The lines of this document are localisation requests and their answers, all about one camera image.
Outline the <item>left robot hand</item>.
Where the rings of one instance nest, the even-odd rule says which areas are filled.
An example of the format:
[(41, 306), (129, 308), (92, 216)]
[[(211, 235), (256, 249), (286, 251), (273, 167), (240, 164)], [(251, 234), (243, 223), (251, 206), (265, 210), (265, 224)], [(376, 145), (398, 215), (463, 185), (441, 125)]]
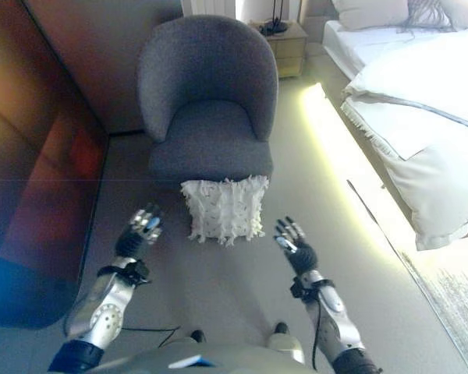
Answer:
[(142, 259), (162, 233), (163, 213), (159, 205), (148, 203), (135, 212), (115, 244), (120, 257)]

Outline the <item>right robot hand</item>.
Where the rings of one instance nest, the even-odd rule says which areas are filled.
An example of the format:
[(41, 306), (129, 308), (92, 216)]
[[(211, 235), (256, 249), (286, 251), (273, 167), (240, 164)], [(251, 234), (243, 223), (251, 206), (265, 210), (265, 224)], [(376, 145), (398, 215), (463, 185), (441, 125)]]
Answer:
[(274, 240), (298, 277), (317, 269), (317, 254), (307, 243), (303, 229), (291, 217), (277, 219)]

